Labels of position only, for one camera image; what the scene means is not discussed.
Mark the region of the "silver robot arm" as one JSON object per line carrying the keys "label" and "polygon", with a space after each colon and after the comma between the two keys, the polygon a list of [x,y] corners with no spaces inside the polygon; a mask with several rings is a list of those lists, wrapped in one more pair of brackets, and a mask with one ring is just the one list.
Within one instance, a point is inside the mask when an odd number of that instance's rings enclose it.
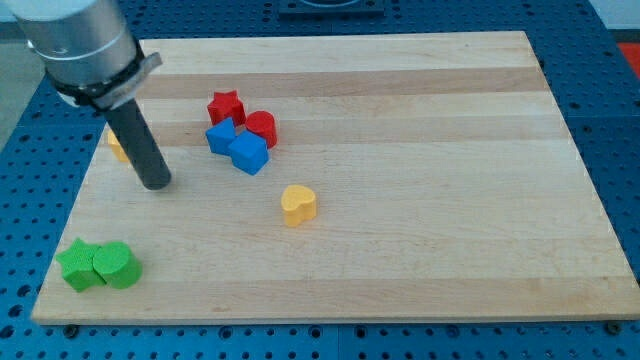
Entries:
{"label": "silver robot arm", "polygon": [[54,87],[74,106],[116,109],[135,98],[160,54],[145,55],[113,0],[5,0]]}

